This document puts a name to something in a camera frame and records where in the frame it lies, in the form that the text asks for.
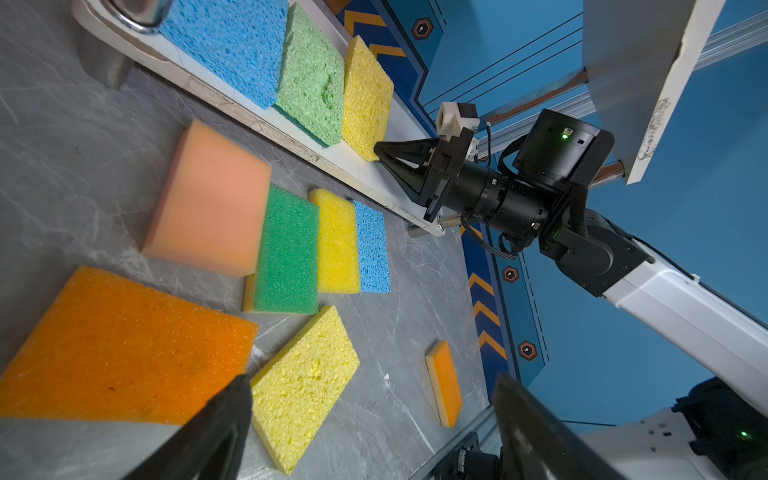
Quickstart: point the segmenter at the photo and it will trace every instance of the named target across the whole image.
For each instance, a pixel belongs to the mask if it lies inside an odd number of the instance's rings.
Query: orange sponge
[[[229,276],[256,271],[272,167],[200,121],[176,147],[141,251]]]
[[[437,342],[427,353],[427,370],[435,391],[440,423],[444,427],[456,425],[458,412],[464,405],[462,391],[458,387],[456,368],[453,366],[448,342]]]
[[[259,326],[80,267],[0,378],[0,416],[184,424]]]

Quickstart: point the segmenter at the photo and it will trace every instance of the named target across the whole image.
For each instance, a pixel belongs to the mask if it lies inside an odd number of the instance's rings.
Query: chipped shelf edge
[[[331,161],[312,151],[306,145],[282,132],[270,122],[262,119],[252,111],[239,104],[234,99],[226,96],[221,91],[211,87],[205,81],[175,64],[162,55],[159,51],[138,41],[134,36],[119,28],[113,28],[112,22],[103,18],[96,12],[87,0],[74,0],[72,2],[72,14],[77,22],[99,40],[128,56],[154,73],[165,78],[169,82],[184,89],[189,94],[208,103],[218,111],[228,115],[254,132],[280,145],[297,157],[310,162],[320,170],[341,180],[344,184],[366,195],[371,200],[391,210],[400,217],[418,225],[435,237],[445,235],[445,231],[437,222],[427,222],[422,218],[408,212],[391,199],[377,190],[364,184],[361,180],[336,166]]]

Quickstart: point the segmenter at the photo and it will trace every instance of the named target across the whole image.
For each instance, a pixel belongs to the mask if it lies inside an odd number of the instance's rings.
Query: dark green sponge
[[[317,312],[320,209],[270,185],[256,273],[245,278],[244,312]]]
[[[298,3],[288,10],[275,106],[326,146],[341,141],[344,58]]]

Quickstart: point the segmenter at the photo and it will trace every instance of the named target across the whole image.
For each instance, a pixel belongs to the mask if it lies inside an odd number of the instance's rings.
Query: gray marble table
[[[78,265],[110,270],[261,325],[256,370],[308,320],[242,314],[242,280],[139,254],[177,139],[199,118],[273,166],[273,182],[370,200],[135,68],[120,91],[91,80],[67,0],[0,2],[0,368]],[[488,405],[458,231],[411,239],[384,211],[392,293],[321,295],[361,366],[293,478],[407,478]],[[440,426],[424,355],[447,339],[464,394]],[[120,478],[175,427],[0,419],[0,478]],[[258,436],[241,478],[282,477]]]

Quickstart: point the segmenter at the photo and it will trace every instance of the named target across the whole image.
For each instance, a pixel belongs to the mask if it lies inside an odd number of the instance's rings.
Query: sponge
[[[253,377],[253,426],[282,473],[296,467],[359,365],[327,306]]]
[[[386,255],[384,214],[354,200],[357,250],[360,257],[360,291],[388,293],[389,261]]]
[[[310,192],[320,207],[317,286],[323,293],[360,293],[355,207],[327,190]]]
[[[245,277],[244,312],[317,312],[319,208],[271,185],[255,275]]]
[[[288,11],[275,106],[326,146],[341,141],[344,59],[298,3]]]
[[[81,266],[0,378],[0,416],[182,425],[259,326]]]
[[[462,391],[458,387],[456,368],[453,366],[448,342],[437,342],[427,353],[427,370],[435,392],[440,423],[444,427],[456,425],[458,412],[464,405]]]
[[[176,147],[142,253],[229,276],[256,269],[272,167],[200,121]]]
[[[377,161],[377,141],[384,140],[395,86],[359,36],[352,39],[344,69],[342,138],[360,157]]]
[[[277,98],[286,0],[175,0],[160,32],[267,109]]]

